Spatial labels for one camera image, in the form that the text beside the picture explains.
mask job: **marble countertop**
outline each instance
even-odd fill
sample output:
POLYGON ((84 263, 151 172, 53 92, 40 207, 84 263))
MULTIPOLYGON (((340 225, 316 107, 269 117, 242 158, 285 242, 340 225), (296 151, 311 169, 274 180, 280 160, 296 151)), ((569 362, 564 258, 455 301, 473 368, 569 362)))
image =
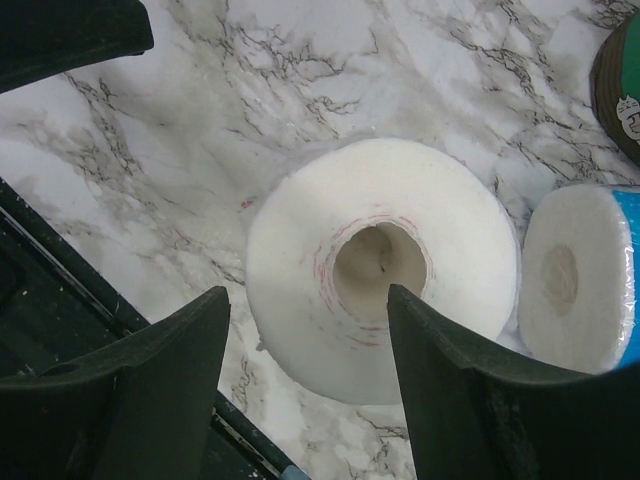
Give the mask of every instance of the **marble countertop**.
POLYGON ((247 210, 297 152, 400 136, 468 166, 520 238, 543 195, 640 171, 590 109, 614 0, 144 0, 156 47, 0 96, 0 176, 151 321, 213 285, 221 391, 313 478, 415 477, 401 407, 292 382, 247 307, 247 210))

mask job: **white logo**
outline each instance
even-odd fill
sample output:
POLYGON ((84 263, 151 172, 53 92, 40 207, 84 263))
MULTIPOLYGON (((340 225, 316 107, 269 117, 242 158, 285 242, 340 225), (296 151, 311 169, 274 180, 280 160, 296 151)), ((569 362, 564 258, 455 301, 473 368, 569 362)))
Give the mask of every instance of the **white logo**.
POLYGON ((640 144, 640 102, 627 95, 618 100, 616 112, 624 133, 640 144))

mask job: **tape roll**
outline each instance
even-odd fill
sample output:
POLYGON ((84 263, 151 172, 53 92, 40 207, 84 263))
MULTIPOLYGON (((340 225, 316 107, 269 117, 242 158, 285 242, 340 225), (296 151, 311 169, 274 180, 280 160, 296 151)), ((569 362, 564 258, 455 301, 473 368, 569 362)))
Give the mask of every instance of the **tape roll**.
POLYGON ((577 185, 544 197, 525 238, 518 311, 536 358, 586 373, 640 359, 639 235, 638 189, 577 185))
POLYGON ((454 159, 397 139, 354 143, 286 178, 248 238, 249 305, 266 349, 308 389, 400 402, 389 285, 495 339, 519 249, 495 197, 454 159))

